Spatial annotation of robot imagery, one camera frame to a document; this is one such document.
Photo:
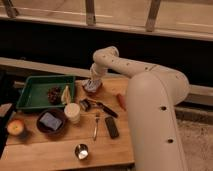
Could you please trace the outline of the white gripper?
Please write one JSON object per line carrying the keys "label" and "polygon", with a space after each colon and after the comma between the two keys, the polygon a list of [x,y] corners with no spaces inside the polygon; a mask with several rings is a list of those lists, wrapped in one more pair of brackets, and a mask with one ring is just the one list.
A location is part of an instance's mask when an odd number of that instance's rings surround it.
{"label": "white gripper", "polygon": [[90,81],[98,83],[102,77],[107,73],[108,69],[97,64],[93,64],[90,68]]}

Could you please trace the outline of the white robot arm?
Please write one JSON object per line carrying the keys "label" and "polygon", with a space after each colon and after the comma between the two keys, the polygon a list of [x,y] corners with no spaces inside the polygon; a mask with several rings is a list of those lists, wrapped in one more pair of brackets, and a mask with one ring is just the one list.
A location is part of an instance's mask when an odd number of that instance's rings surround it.
{"label": "white robot arm", "polygon": [[91,78],[112,69],[129,78],[126,108],[136,171],[188,171],[174,106],[190,85],[180,71],[121,58],[116,47],[93,53]]}

